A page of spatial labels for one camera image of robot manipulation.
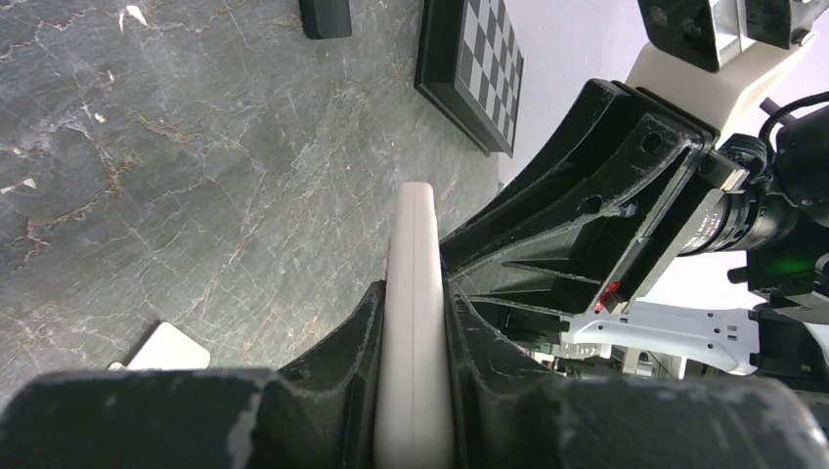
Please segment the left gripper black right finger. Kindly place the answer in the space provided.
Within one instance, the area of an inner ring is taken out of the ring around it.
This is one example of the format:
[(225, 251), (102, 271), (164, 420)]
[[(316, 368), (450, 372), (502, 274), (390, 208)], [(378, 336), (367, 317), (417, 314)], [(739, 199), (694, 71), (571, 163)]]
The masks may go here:
[(563, 377), (447, 282), (459, 468), (824, 468), (807, 406), (766, 378)]

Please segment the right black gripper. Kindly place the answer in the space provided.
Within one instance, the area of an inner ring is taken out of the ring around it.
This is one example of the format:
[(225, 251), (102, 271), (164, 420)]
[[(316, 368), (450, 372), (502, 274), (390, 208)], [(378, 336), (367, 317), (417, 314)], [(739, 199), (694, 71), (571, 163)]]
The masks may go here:
[(592, 79), (531, 162), (440, 243), (475, 303), (564, 317), (656, 276), (710, 191), (712, 125), (642, 88)]

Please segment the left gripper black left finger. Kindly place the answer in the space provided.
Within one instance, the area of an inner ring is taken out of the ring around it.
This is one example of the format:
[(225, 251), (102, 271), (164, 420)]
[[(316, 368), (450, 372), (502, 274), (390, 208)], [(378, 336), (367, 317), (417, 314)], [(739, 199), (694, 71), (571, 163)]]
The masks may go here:
[(5, 468), (369, 468), (386, 285), (269, 368), (63, 371), (1, 416)]

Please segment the red white remote control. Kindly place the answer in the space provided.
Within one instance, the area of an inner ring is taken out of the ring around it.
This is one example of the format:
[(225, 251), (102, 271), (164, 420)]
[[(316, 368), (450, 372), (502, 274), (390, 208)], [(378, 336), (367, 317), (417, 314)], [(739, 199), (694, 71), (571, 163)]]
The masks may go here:
[(373, 429), (377, 468), (451, 468), (455, 425), (432, 187), (396, 190)]

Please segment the white remote battery cover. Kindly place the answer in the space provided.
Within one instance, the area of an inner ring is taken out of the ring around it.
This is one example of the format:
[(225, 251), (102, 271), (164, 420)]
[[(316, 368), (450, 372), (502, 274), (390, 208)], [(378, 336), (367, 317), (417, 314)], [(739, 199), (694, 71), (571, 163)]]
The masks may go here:
[(127, 357), (112, 362), (107, 370), (188, 370), (206, 369), (210, 352), (168, 321), (159, 322)]

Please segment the black remote control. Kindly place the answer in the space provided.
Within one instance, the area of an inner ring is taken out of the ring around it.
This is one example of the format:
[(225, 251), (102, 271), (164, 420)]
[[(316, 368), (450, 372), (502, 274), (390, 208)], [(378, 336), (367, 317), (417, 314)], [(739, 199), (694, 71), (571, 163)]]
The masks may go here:
[(313, 40), (347, 38), (352, 35), (348, 0), (299, 0), (304, 34)]

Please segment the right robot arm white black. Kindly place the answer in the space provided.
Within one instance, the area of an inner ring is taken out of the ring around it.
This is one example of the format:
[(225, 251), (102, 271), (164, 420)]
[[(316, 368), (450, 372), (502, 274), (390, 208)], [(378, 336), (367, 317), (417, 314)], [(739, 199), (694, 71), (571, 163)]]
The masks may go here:
[[(757, 135), (718, 131), (642, 88), (592, 80), (537, 156), (441, 240), (442, 264), (494, 326), (565, 373), (703, 370), (828, 380), (828, 96), (777, 108)], [(644, 301), (676, 258), (741, 251), (749, 310)]]

